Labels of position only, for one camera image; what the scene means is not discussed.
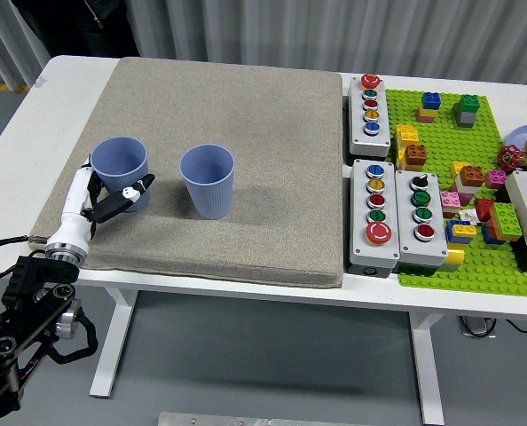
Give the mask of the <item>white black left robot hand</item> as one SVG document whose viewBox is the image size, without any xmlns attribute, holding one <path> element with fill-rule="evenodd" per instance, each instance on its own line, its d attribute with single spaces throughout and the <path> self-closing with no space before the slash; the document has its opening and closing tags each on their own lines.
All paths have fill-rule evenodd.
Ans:
<svg viewBox="0 0 527 426">
<path fill-rule="evenodd" d="M 96 224 L 126 212 L 146 201 L 153 174 L 145 174 L 119 190 L 99 199 L 105 183 L 91 166 L 92 158 L 75 173 L 62 210 L 61 224 L 48 240 L 44 254 L 49 259 L 81 265 L 89 253 Z"/>
</svg>

